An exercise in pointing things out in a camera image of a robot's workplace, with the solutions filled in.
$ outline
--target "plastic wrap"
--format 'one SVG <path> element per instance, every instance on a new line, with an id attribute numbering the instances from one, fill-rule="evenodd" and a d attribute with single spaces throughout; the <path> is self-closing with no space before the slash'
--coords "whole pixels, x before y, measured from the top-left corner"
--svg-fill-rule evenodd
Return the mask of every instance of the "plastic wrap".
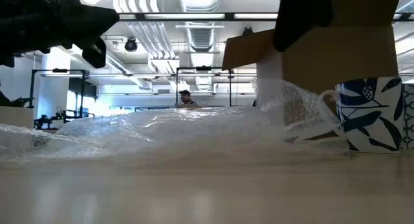
<path id="1" fill-rule="evenodd" d="M 318 95 L 284 81 L 259 82 L 272 82 L 270 90 L 277 82 L 283 92 L 258 93 L 259 108 L 163 109 L 83 118 L 65 124 L 56 134 L 0 125 L 0 162 L 261 163 L 343 152 L 341 138 L 304 140 L 338 127 Z M 285 108 L 296 102 L 300 109 Z"/>

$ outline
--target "white table surface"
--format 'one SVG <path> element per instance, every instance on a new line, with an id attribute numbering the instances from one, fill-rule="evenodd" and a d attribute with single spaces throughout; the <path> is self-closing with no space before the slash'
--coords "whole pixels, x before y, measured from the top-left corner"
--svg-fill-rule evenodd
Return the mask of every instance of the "white table surface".
<path id="1" fill-rule="evenodd" d="M 413 223 L 414 159 L 343 156 L 187 170 L 0 166 L 0 223 Z"/>

